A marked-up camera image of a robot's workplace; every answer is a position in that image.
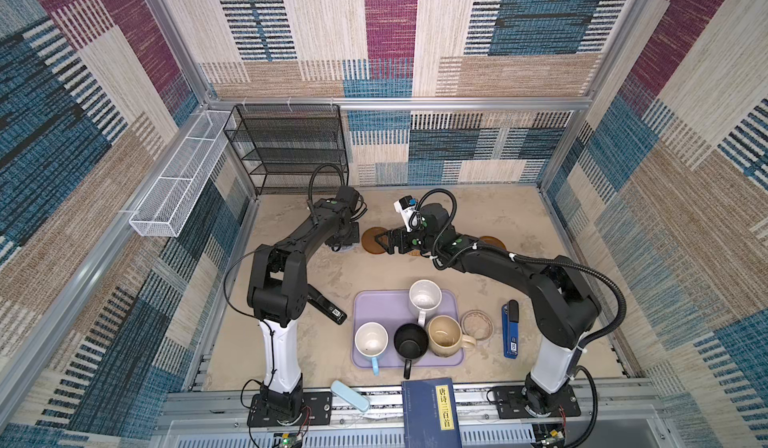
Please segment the white mug blue handle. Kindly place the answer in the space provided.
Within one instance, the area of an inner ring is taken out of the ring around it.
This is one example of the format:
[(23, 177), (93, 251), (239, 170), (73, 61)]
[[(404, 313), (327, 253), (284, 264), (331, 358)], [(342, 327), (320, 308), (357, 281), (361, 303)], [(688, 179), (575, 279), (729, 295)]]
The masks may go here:
[(380, 373), (379, 358), (388, 347), (388, 342), (389, 335), (386, 328), (377, 322), (364, 323), (355, 333), (355, 348), (370, 361), (375, 376)]

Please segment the brown wooden round coaster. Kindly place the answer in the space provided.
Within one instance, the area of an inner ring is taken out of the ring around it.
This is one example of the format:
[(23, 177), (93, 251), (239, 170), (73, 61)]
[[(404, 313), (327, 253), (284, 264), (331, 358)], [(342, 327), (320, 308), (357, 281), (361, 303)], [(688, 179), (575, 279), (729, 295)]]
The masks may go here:
[(386, 230), (387, 229), (383, 227), (371, 227), (367, 229), (361, 237), (361, 245), (363, 249), (374, 255), (384, 254), (384, 250), (374, 241), (374, 236)]

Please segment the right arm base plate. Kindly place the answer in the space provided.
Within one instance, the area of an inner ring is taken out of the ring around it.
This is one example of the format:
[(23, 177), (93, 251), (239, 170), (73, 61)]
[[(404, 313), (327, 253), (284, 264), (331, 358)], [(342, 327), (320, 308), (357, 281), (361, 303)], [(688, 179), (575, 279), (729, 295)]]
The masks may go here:
[(500, 419), (578, 417), (582, 414), (573, 389), (565, 385), (554, 394), (525, 385), (496, 386), (488, 392), (488, 401)]

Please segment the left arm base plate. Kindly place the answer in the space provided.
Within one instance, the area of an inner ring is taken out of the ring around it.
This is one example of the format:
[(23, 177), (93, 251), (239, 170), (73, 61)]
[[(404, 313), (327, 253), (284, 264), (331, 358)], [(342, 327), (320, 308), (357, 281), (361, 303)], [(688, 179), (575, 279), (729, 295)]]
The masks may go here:
[(251, 399), (247, 426), (249, 428), (327, 426), (332, 410), (330, 391), (307, 393), (257, 393)]

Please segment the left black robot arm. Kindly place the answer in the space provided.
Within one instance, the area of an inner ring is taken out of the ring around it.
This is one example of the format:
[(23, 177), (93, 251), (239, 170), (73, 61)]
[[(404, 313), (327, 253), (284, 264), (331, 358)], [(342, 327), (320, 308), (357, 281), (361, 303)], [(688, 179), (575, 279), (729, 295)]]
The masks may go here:
[[(340, 186), (332, 198), (313, 200), (314, 182), (332, 169)], [(297, 320), (308, 305), (341, 325), (347, 314), (308, 282), (307, 265), (323, 245), (338, 252), (360, 241), (358, 220), (367, 211), (363, 197), (349, 186), (340, 166), (326, 163), (311, 174), (309, 216), (286, 238), (253, 252), (246, 297), (259, 321), (266, 352), (266, 375), (255, 407), (290, 421), (303, 411), (303, 375), (298, 362)]]

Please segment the white ceramic mug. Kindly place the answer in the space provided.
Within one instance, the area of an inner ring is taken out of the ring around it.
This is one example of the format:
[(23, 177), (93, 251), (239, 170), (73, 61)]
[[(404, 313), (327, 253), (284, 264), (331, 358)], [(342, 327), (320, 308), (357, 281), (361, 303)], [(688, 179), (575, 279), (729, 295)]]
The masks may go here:
[(425, 327), (442, 303), (442, 290), (433, 281), (418, 280), (411, 285), (408, 300), (408, 308), (416, 318), (417, 324)]

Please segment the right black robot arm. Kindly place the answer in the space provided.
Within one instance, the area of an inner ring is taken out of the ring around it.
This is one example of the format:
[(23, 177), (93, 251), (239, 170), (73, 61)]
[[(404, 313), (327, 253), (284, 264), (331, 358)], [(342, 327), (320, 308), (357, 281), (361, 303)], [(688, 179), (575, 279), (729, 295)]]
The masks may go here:
[[(457, 232), (453, 221), (458, 203), (446, 189), (432, 189), (419, 200), (405, 196), (394, 206), (404, 226), (374, 237), (386, 253), (417, 250), (440, 271), (455, 269), (482, 275), (530, 299), (542, 341), (526, 376), (523, 397), (531, 415), (549, 415), (565, 397), (587, 345), (612, 333), (624, 321), (627, 304), (621, 289), (603, 273), (566, 256), (548, 259), (516, 254)], [(602, 308), (586, 276), (602, 282), (617, 301), (615, 317), (597, 331), (593, 326)]]

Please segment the dark brown round coaster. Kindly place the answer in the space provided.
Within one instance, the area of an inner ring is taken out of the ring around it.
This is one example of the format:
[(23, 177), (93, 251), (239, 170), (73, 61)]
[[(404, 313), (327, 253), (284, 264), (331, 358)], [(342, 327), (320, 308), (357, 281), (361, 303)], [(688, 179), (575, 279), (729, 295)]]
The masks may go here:
[(503, 251), (507, 250), (506, 245), (501, 240), (499, 240), (496, 237), (493, 237), (493, 236), (481, 236), (480, 240), (482, 242), (488, 244), (488, 245), (491, 245), (491, 246), (494, 246), (496, 248), (499, 248), (500, 250), (503, 250)]

